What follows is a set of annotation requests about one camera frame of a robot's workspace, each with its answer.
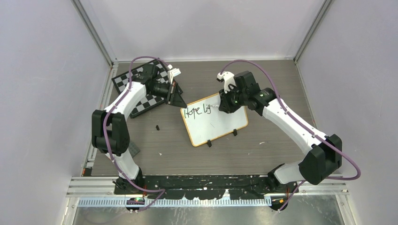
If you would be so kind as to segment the grey studded baseplate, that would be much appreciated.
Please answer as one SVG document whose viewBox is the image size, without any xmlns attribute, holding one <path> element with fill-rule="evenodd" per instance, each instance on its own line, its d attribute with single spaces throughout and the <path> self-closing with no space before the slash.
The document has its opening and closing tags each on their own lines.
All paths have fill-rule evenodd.
<svg viewBox="0 0 398 225">
<path fill-rule="evenodd" d="M 130 141 L 128 151 L 132 157 L 135 157 L 140 152 L 140 148 L 134 142 Z"/>
</svg>

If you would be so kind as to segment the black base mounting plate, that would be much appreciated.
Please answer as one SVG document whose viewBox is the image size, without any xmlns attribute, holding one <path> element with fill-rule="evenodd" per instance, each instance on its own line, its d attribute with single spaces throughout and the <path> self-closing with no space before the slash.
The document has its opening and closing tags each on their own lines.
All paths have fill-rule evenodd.
<svg viewBox="0 0 398 225">
<path fill-rule="evenodd" d="M 262 175 L 147 175 L 136 182 L 141 189 L 122 178 L 113 183 L 116 195 L 143 195 L 151 200 L 219 200 L 225 194 L 232 200 L 255 200 L 270 193 L 288 196 L 297 187 L 296 182 L 275 186 Z"/>
</svg>

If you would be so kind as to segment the black white chessboard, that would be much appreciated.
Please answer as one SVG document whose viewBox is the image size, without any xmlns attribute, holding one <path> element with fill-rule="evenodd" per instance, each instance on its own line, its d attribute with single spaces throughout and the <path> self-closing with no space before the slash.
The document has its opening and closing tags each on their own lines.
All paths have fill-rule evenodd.
<svg viewBox="0 0 398 225">
<path fill-rule="evenodd" d="M 154 58 L 121 75 L 124 89 L 106 112 L 121 113 L 127 118 L 133 113 L 147 111 L 153 105 L 166 103 L 168 95 L 168 63 Z"/>
</svg>

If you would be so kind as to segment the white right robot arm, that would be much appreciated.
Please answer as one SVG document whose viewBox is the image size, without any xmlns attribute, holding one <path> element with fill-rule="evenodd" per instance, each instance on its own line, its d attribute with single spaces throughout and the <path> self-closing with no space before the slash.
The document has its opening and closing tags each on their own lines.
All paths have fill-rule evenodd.
<svg viewBox="0 0 398 225">
<path fill-rule="evenodd" d="M 278 100 L 271 88 L 261 89 L 252 72 L 237 75 L 218 73 L 217 81 L 223 83 L 219 91 L 219 111 L 233 113 L 243 106 L 273 122 L 289 136 L 305 155 L 301 161 L 281 164 L 268 173 L 269 190 L 281 192 L 288 183 L 306 180 L 317 185 L 342 165 L 342 140 L 337 135 L 328 136 L 315 129 Z"/>
</svg>

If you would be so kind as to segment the aluminium frame rail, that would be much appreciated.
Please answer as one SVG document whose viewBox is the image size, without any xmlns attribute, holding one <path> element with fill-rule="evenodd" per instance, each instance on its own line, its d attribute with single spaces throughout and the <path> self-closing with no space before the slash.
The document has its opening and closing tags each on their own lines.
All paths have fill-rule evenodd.
<svg viewBox="0 0 398 225">
<path fill-rule="evenodd" d="M 145 176 L 144 190 L 122 185 L 115 176 L 74 177 L 67 197 L 80 207 L 234 207 L 268 206 L 278 209 L 299 196 L 332 196 L 342 201 L 349 194 L 340 180 L 319 185 L 291 182 L 274 191 L 266 175 Z"/>
</svg>

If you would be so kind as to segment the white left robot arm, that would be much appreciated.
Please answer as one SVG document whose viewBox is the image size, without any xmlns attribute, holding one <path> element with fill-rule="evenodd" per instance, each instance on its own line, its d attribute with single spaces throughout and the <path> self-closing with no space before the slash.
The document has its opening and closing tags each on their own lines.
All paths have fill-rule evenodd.
<svg viewBox="0 0 398 225">
<path fill-rule="evenodd" d="M 116 100 L 105 109 L 92 113 L 92 146 L 116 164 L 119 176 L 127 180 L 126 188 L 133 194 L 143 190 L 144 182 L 138 178 L 141 169 L 129 152 L 127 119 L 130 113 L 147 95 L 160 97 L 171 106 L 187 107 L 174 78 L 180 70 L 172 66 L 168 69 L 168 82 L 157 80 L 160 69 L 154 64 L 144 64 L 137 73 L 129 72 L 126 87 Z"/>
</svg>

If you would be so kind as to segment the yellow framed whiteboard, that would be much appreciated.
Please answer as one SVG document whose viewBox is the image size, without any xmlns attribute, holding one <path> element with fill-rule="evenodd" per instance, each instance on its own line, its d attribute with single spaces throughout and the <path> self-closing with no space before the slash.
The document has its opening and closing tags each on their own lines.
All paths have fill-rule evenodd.
<svg viewBox="0 0 398 225">
<path fill-rule="evenodd" d="M 221 112 L 218 108 L 211 107 L 219 103 L 220 97 L 216 93 L 180 109 L 192 146 L 198 147 L 248 125 L 244 107 L 234 113 Z"/>
</svg>

